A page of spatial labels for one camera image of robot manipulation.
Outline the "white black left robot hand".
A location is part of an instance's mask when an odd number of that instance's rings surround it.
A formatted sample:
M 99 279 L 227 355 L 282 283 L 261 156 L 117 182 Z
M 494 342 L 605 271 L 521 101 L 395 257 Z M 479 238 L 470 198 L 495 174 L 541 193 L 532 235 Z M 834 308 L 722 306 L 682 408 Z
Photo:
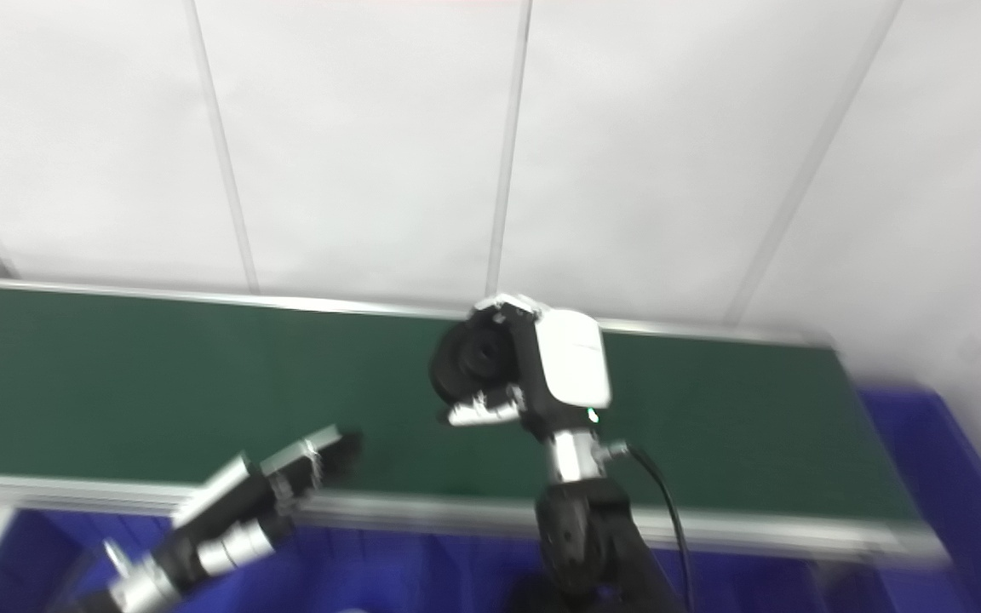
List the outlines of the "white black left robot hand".
M 177 593 L 188 594 L 272 555 L 295 531 L 296 509 L 349 476 L 363 439 L 358 428 L 332 424 L 262 462 L 238 454 L 175 509 L 153 563 Z

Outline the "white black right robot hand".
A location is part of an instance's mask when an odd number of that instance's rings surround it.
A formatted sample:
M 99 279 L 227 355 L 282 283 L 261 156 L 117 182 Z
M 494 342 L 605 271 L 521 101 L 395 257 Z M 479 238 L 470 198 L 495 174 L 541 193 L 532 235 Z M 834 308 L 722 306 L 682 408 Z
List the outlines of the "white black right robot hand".
M 494 295 L 472 306 L 439 339 L 429 375 L 446 406 L 441 423 L 517 421 L 541 442 L 592 430 L 591 411 L 611 404 L 599 323 L 524 295 Z

